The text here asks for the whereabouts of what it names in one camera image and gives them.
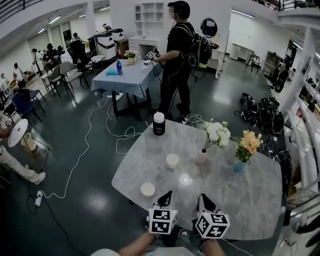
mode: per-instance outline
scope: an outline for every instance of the paper cup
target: paper cup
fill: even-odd
[[[179,156],[177,154],[168,154],[166,156],[166,164],[169,168],[171,169],[176,168],[178,163],[179,163]]]
[[[156,192],[156,187],[152,183],[146,182],[141,185],[140,190],[146,197],[152,197]]]

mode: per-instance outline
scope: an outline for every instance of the black cylindrical container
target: black cylindrical container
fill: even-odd
[[[155,135],[162,135],[166,130],[165,115],[161,112],[157,112],[153,115],[153,133]]]

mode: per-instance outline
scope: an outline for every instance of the vase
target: vase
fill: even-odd
[[[136,58],[128,58],[128,61],[131,65],[135,64]]]
[[[206,159],[207,159],[207,150],[203,148],[199,150],[198,155],[196,156],[194,161],[197,165],[202,165],[206,161]]]
[[[245,168],[246,168],[246,166],[248,165],[248,163],[247,162],[244,162],[244,161],[242,161],[242,160],[240,160],[239,162],[237,162],[235,165],[234,165],[234,167],[233,167],[233,171],[235,172],[235,173],[242,173],[244,170],[245,170]]]

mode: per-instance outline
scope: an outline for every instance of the mirror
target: mirror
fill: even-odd
[[[205,18],[200,28],[206,38],[213,38],[218,32],[218,26],[212,18]]]

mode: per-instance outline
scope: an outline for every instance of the ceiling light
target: ceiling light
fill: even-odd
[[[50,22],[49,22],[49,24],[51,24],[51,23],[54,23],[57,19],[59,19],[61,16],[58,16],[58,17],[55,17],[53,20],[51,20]]]
[[[248,14],[248,13],[245,13],[245,12],[242,12],[242,11],[239,11],[239,10],[232,9],[232,11],[235,12],[235,13],[238,13],[238,14],[242,14],[242,15],[251,17],[251,18],[254,18],[254,17],[255,17],[255,16],[253,16],[253,15],[250,15],[250,14]]]
[[[303,50],[302,47],[301,47],[299,44],[297,44],[296,42],[293,42],[293,44],[294,44],[295,46],[297,46],[298,48],[300,48],[301,50]]]
[[[108,10],[108,9],[110,9],[110,7],[102,8],[99,11]]]

